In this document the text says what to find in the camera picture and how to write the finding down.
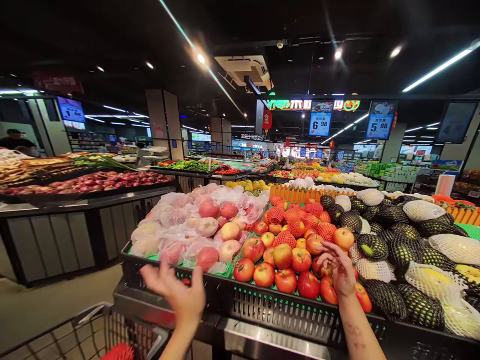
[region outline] shopping cart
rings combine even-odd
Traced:
[[[0,354],[1,360],[96,360],[118,344],[135,360],[158,359],[169,337],[166,330],[126,318],[109,303],[94,305]]]

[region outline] person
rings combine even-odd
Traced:
[[[37,154],[37,145],[28,139],[22,138],[22,132],[17,129],[8,129],[6,137],[0,139],[0,147],[10,150],[18,150],[29,156]]]
[[[350,359],[386,359],[355,294],[357,281],[352,260],[331,242],[321,241],[316,250],[323,252],[316,263],[325,269],[332,268],[333,287]],[[176,327],[160,360],[182,359],[195,336],[206,303],[202,270],[199,267],[193,270],[191,287],[176,278],[175,270],[169,269],[167,261],[162,261],[159,269],[145,265],[140,273],[147,288],[165,296],[175,313]]]
[[[99,153],[108,153],[109,151],[108,151],[107,148],[105,147],[105,144],[104,144],[104,143],[101,143],[101,144],[100,144],[100,147],[98,148],[98,152],[99,152]]]
[[[136,147],[138,150],[136,151],[136,165],[138,167],[150,165],[150,161],[144,158],[144,156],[149,156],[150,152],[144,150],[145,144],[143,142],[137,142]]]

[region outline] hand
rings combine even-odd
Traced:
[[[145,265],[140,274],[148,289],[166,297],[175,313],[177,327],[194,325],[197,328],[205,308],[204,276],[200,267],[193,270],[191,287],[177,279],[175,269],[169,268],[167,261],[161,262],[160,269]]]
[[[352,295],[355,292],[355,283],[357,282],[352,267],[352,260],[334,243],[321,241],[321,245],[316,250],[324,251],[324,253],[320,255],[316,263],[325,269],[330,264],[333,270],[333,287],[338,297]]]

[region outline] air conditioning unit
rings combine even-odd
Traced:
[[[258,88],[266,87],[270,91],[274,87],[262,55],[215,56],[215,60],[226,71],[225,76],[220,73],[219,75],[233,88],[235,87],[232,85],[232,81],[238,86],[245,87],[247,85],[244,82],[245,75],[248,75]]]

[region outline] price tag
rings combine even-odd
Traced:
[[[331,101],[319,101],[313,105],[310,113],[308,134],[310,136],[329,136],[334,103]]]

